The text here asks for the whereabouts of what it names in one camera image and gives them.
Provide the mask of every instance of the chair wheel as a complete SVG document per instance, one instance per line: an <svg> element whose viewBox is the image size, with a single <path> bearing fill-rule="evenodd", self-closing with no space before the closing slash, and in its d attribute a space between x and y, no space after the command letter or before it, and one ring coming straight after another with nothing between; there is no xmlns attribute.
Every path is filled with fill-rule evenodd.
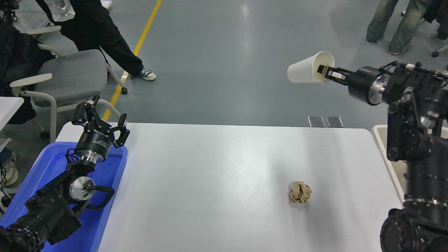
<svg viewBox="0 0 448 252"><path fill-rule="evenodd" d="M40 138L47 139L50 138L50 132L44 131L39 134Z"/></svg>

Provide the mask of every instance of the yellow floor line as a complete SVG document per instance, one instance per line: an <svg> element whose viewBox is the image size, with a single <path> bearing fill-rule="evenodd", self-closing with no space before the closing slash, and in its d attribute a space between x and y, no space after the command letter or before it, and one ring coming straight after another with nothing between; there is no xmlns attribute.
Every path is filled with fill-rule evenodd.
<svg viewBox="0 0 448 252"><path fill-rule="evenodd" d="M159 10L159 6L161 3L162 0L157 0L157 3L155 4L154 9L152 10L151 15L149 16L148 22L146 22L146 26L143 29L142 34L140 35L140 39L138 40L137 45L135 46L135 49L133 51L135 55L138 55L140 48L142 48L143 41L145 41L146 35L148 34L149 28L151 27L152 21L154 20L155 14L157 13L157 10ZM128 75L129 74L126 71L123 73L123 75L121 76L122 83L126 82L126 80L128 79ZM121 94L121 86L117 85L110 100L112 106L115 106L116 100L118 100L118 96L120 96L120 94ZM111 111L109 109L106 109L103 115L103 120L107 122L109 120L110 115Z"/></svg>

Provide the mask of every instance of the chair seat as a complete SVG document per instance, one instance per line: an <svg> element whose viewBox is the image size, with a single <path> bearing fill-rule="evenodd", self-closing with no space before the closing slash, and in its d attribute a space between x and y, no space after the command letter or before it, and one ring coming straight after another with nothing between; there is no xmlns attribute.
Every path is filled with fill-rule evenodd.
<svg viewBox="0 0 448 252"><path fill-rule="evenodd" d="M47 73L53 77L36 84L34 91L53 96L58 106L98 95L107 82L106 61L98 50L76 52L47 61L39 74ZM39 107L50 106L46 99L33 97L33 100Z"/></svg>

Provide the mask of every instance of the gray chair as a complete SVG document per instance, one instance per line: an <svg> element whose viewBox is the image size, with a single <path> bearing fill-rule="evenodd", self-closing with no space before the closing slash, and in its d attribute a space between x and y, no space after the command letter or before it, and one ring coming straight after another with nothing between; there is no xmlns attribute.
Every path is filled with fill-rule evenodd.
<svg viewBox="0 0 448 252"><path fill-rule="evenodd" d="M127 93L100 51L88 50L62 55L52 47L41 44L39 47L54 52L57 58L45 62L38 75L12 82L10 87L15 96L29 96L36 106L50 107L51 143L56 140L57 113L75 109L80 102L99 95L106 87L108 71L122 87L122 93ZM33 91L27 90L27 86L31 84L35 84ZM121 114L108 101L99 100L98 104L106 106L120 117Z"/></svg>

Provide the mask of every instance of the white paper cup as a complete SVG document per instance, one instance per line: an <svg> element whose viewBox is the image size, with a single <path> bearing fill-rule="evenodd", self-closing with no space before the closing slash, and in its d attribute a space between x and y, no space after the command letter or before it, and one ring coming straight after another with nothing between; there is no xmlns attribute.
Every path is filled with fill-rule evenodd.
<svg viewBox="0 0 448 252"><path fill-rule="evenodd" d="M317 72L319 65L334 67L335 59L333 55L329 52L322 51L290 65L287 72L288 79L292 83L315 83L329 81L329 79L324 78L323 74Z"/></svg>

